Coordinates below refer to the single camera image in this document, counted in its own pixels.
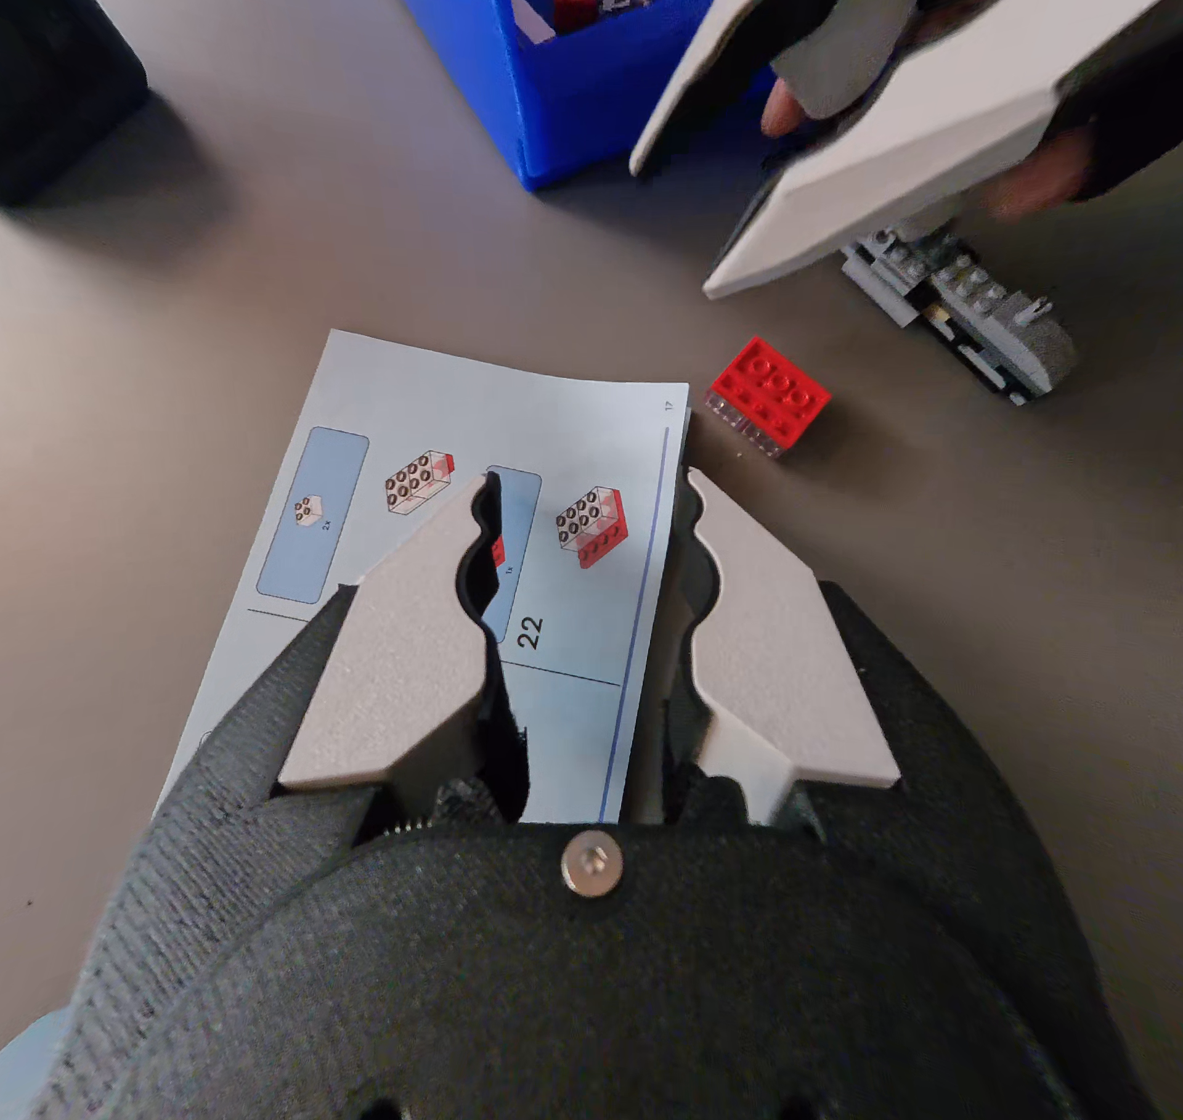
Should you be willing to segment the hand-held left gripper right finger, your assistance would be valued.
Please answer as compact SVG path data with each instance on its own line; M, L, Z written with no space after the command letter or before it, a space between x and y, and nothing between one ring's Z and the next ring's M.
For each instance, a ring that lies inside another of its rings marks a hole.
M774 825L798 784L891 788L901 766L815 572L694 465L674 532L688 624L666 716L666 811L684 772L728 779L752 825Z

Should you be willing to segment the dark grey toy brick model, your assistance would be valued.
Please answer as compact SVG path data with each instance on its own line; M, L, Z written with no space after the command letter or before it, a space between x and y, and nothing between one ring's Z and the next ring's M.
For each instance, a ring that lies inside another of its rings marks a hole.
M925 329L1015 405L1052 395L1078 349L1046 298L1004 286L952 222L906 241L881 228L844 248L844 274L901 329Z

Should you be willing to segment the grey desk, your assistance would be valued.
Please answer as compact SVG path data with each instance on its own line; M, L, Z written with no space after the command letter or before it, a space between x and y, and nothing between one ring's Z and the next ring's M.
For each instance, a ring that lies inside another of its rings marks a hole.
M688 459L836 579L995 756L1179 1116L1179 151L968 222L1072 382L1009 409L832 259L708 302L762 159L526 195L399 0L101 0L158 99L2 218L2 1044L59 1008L152 816L332 329L688 382ZM762 336L832 404L702 404Z

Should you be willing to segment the person's right hand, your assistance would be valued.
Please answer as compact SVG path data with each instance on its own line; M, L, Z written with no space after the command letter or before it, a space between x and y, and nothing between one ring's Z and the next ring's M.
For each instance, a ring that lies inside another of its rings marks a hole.
M805 108L778 79L762 102L761 134L786 136L805 124ZM1019 219L1072 202L1088 182L1094 156L1094 126L1059 132L1019 165L976 189L981 206L998 219Z

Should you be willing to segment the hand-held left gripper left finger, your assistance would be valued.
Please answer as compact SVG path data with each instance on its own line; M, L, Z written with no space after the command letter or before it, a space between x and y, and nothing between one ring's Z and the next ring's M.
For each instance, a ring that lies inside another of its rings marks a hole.
M476 778L522 816L529 742L484 612L504 528L495 472L452 494L356 585L281 772L286 792L386 784L404 816Z

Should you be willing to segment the large blue plastic bin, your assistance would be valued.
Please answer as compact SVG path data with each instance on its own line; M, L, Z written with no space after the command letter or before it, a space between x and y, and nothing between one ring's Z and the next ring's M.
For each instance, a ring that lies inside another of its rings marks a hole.
M404 0L526 191L635 146L715 0Z

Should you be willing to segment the person's grey trousers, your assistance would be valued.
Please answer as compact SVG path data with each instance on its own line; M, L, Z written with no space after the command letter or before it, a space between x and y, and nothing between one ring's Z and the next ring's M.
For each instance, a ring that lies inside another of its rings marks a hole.
M55 1051L64 1041L68 1008L55 1008L29 1022L0 1051L0 1116L21 1120L29 1114L38 1092L44 1089Z

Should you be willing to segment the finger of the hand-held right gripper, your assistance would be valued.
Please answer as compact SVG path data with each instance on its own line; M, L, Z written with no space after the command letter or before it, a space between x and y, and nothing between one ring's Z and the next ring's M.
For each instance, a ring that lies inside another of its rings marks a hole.
M629 155L631 176L645 176L684 151L691 134L744 96L762 66L812 38L834 6L836 0L715 0Z
M998 0L895 64L841 134L789 159L702 284L708 299L812 265L1019 164L1062 95L1179 24L1179 0Z

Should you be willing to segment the black rectangular box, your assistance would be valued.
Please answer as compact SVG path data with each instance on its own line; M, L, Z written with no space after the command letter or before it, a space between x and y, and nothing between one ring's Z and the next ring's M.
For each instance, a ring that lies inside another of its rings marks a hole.
M35 199L148 99L98 0L0 0L0 202Z

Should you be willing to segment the red and clear brick block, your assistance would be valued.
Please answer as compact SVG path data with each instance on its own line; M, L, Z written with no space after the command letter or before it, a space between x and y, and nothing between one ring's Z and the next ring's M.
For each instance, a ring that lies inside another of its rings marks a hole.
M705 409L765 458L782 458L832 404L832 392L752 336L705 389Z

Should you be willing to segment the pale blue instruction booklet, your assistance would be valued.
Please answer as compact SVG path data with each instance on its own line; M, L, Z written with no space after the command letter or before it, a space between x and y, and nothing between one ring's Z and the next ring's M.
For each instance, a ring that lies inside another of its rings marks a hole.
M529 735L526 824L618 824L686 382L586 382L332 332L164 795L344 582L484 472L504 481L486 624Z

